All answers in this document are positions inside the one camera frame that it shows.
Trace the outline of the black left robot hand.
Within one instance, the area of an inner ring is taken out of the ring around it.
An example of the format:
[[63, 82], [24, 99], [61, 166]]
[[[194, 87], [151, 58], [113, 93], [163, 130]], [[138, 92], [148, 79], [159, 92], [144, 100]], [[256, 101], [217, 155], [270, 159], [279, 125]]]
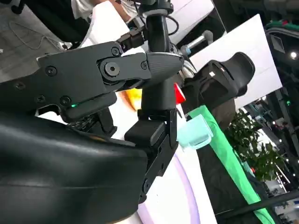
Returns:
[[164, 15], [155, 14], [146, 18], [146, 24], [133, 27], [123, 34], [117, 42], [123, 52], [148, 43], [150, 52], [170, 52], [170, 40], [166, 18]]

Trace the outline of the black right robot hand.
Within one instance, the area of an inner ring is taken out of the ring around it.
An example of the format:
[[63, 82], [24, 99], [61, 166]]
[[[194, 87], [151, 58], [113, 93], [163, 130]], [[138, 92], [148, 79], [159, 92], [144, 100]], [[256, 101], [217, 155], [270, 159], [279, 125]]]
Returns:
[[[38, 58], [0, 85], [0, 221], [105, 224], [134, 214], [178, 147], [178, 54], [124, 56], [107, 42]], [[138, 120], [115, 140], [69, 127], [142, 88]]]

